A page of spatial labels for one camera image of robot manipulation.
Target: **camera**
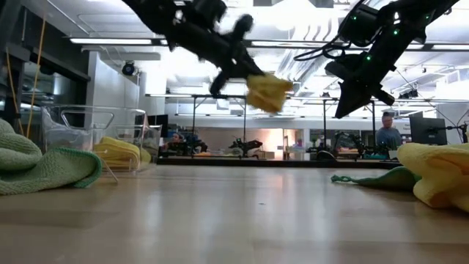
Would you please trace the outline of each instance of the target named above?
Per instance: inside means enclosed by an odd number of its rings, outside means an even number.
[[[139,73],[139,69],[135,66],[134,61],[126,61],[122,67],[122,74],[125,76],[135,76]]]

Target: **computer monitor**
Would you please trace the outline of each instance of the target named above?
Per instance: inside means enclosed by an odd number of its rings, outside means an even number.
[[[420,144],[446,145],[446,124],[442,118],[410,118],[412,142]]]

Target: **microfiber cloth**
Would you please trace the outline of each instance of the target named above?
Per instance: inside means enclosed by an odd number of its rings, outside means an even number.
[[[31,140],[0,120],[0,195],[61,186],[85,188],[100,174],[101,162],[95,154],[55,148],[42,155]]]
[[[397,158],[404,166],[381,177],[352,179],[335,175],[331,180],[390,191],[412,191],[431,208],[459,208],[469,212],[469,144],[407,143],[397,150]]]
[[[368,177],[361,179],[354,179],[348,176],[334,175],[331,180],[333,183],[356,183],[360,186],[369,188],[376,188],[389,191],[409,191],[413,190],[414,185],[421,179],[420,176],[414,175],[409,169],[405,167],[397,167],[389,172],[386,172],[380,177]]]
[[[122,140],[104,136],[94,147],[94,152],[111,169],[138,169],[141,164],[148,164],[151,155],[144,149]]]
[[[267,113],[281,111],[285,100],[286,92],[293,89],[293,83],[281,80],[271,74],[264,76],[249,76],[246,82],[248,94],[246,103]]]
[[[469,144],[404,144],[397,158],[422,176],[413,193],[432,208],[456,207],[469,212]]]

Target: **man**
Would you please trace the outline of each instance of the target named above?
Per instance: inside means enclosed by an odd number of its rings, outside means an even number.
[[[402,144],[401,133],[393,125],[393,117],[389,112],[384,112],[381,118],[383,127],[376,132],[376,143],[385,144],[391,150],[397,150]]]

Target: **pole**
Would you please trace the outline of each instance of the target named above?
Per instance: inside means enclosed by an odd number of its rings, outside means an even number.
[[[326,102],[327,102],[327,100],[324,100],[322,102],[322,111],[323,111],[323,114],[324,114],[324,147],[328,146],[328,143],[327,143],[328,136],[326,136],[326,119],[325,119],[325,112],[326,112],[325,103]]]
[[[246,99],[244,99],[244,131],[243,131],[243,142],[246,143]]]
[[[193,97],[193,111],[192,111],[192,139],[191,141],[193,141],[193,139],[196,136],[196,109],[197,109],[196,101],[197,101],[197,97],[194,96]],[[193,144],[191,145],[191,157],[193,158]]]
[[[372,101],[372,119],[373,119],[373,149],[376,149],[376,114],[374,114],[374,101]]]

